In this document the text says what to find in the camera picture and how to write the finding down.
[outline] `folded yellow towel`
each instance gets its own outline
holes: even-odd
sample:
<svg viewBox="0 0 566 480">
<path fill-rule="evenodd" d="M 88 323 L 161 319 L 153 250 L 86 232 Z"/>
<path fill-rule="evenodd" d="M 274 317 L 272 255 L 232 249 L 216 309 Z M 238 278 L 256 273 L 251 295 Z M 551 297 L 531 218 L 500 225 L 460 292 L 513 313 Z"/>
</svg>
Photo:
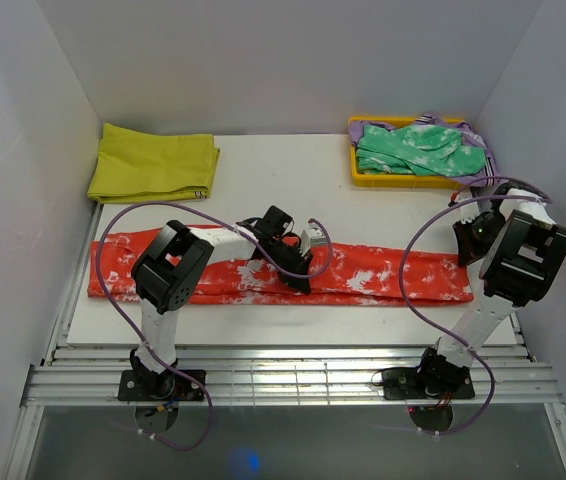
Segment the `folded yellow towel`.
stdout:
<svg viewBox="0 0 566 480">
<path fill-rule="evenodd" d="M 106 123 L 87 196 L 101 203 L 207 198 L 218 156 L 212 135 L 148 135 Z"/>
</svg>

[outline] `metal frame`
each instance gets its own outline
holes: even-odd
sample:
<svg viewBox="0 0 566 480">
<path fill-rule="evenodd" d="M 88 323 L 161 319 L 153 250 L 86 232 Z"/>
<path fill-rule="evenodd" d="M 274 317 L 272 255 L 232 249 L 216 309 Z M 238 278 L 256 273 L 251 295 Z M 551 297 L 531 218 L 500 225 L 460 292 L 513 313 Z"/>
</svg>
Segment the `metal frame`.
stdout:
<svg viewBox="0 0 566 480">
<path fill-rule="evenodd" d="M 116 400 L 120 374 L 129 368 L 129 348 L 81 347 L 67 344 L 67 335 L 102 207 L 94 208 L 72 272 L 63 307 L 54 326 L 42 367 L 33 367 L 25 387 L 21 414 L 5 478 L 27 474 L 45 406 L 127 406 Z M 479 351 L 494 369 L 498 386 L 494 403 L 542 403 L 566 469 L 566 417 L 552 367 L 530 360 L 515 315 L 510 316 L 517 345 Z M 416 365 L 424 346 L 400 348 L 186 348 L 178 350 L 181 368 L 204 368 L 215 405 L 404 405 L 383 400 L 372 375 L 382 368 Z M 473 367 L 477 398 L 485 399 L 488 377 Z M 188 404 L 188 406 L 205 406 Z"/>
</svg>

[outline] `green cloth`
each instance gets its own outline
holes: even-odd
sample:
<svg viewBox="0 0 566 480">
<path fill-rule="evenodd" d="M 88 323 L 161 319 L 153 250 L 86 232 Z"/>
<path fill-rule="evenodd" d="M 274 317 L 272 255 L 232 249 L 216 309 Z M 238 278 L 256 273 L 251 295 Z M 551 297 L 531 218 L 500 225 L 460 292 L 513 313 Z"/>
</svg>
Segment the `green cloth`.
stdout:
<svg viewBox="0 0 566 480">
<path fill-rule="evenodd" d="M 359 171 L 461 177 L 485 167 L 482 148 L 462 145 L 453 128 L 410 125 L 388 131 L 366 125 L 356 149 Z"/>
<path fill-rule="evenodd" d="M 148 135 L 106 123 L 87 196 L 101 203 L 207 198 L 218 156 L 212 135 Z"/>
</svg>

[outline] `red garment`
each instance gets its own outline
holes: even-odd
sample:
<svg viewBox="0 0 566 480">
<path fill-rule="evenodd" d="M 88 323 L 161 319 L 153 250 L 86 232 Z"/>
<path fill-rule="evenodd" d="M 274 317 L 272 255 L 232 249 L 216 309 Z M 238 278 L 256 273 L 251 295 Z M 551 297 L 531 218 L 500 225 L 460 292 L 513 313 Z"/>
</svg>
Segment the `red garment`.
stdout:
<svg viewBox="0 0 566 480">
<path fill-rule="evenodd" d="M 138 301 L 132 265 L 159 229 L 108 235 L 101 257 L 108 289 L 120 301 Z M 96 278 L 98 242 L 92 242 L 88 296 L 104 297 Z M 402 250 L 366 245 L 333 244 L 330 267 L 310 280 L 312 293 L 303 295 L 283 285 L 274 267 L 263 260 L 237 260 L 209 265 L 189 303 L 268 305 L 402 305 L 397 272 Z M 313 248 L 310 273 L 325 264 L 327 247 Z M 456 255 L 413 252 L 405 271 L 410 298 L 419 305 L 469 302 L 472 291 Z"/>
</svg>

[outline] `white table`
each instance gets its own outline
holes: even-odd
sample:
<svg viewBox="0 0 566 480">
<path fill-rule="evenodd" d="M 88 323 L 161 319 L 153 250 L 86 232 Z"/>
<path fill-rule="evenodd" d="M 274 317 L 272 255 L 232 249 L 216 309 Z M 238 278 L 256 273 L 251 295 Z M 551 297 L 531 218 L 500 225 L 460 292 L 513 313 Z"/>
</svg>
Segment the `white table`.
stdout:
<svg viewBox="0 0 566 480">
<path fill-rule="evenodd" d="M 270 205 L 292 215 L 297 230 L 310 217 L 321 220 L 340 243 L 403 248 L 416 230 L 449 201 L 449 191 L 359 189 L 349 173 L 345 135 L 217 136 L 221 155 L 211 198 L 188 202 L 229 223 L 260 216 Z M 97 239 L 124 206 L 106 205 Z M 170 219 L 207 223 L 169 207 L 145 207 L 123 217 L 112 232 L 161 227 Z M 417 249 L 455 252 L 452 213 L 435 224 Z M 86 271 L 68 344 L 134 345 L 134 332 L 103 299 L 87 297 Z M 140 307 L 124 304 L 140 322 Z M 464 306 L 424 308 L 451 327 Z M 179 317 L 176 343 L 210 346 L 408 346 L 433 343 L 439 333 L 405 307 L 188 305 Z M 515 345 L 509 321 L 487 344 Z"/>
</svg>

